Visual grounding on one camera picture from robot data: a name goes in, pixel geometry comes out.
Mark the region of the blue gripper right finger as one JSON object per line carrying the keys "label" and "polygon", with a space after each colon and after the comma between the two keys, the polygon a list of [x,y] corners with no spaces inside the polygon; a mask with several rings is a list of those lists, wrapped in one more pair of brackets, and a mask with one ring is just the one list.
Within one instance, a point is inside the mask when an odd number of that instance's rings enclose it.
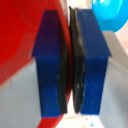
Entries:
{"label": "blue gripper right finger", "polygon": [[70,9],[76,113],[98,115],[111,52],[91,9]]}

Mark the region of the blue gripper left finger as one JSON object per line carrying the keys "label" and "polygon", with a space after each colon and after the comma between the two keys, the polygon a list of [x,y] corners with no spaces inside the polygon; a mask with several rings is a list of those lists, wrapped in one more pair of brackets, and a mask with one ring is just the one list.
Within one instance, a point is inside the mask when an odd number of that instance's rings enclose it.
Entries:
{"label": "blue gripper left finger", "polygon": [[44,10],[32,56],[36,59],[41,115],[67,112],[67,47],[56,10]]}

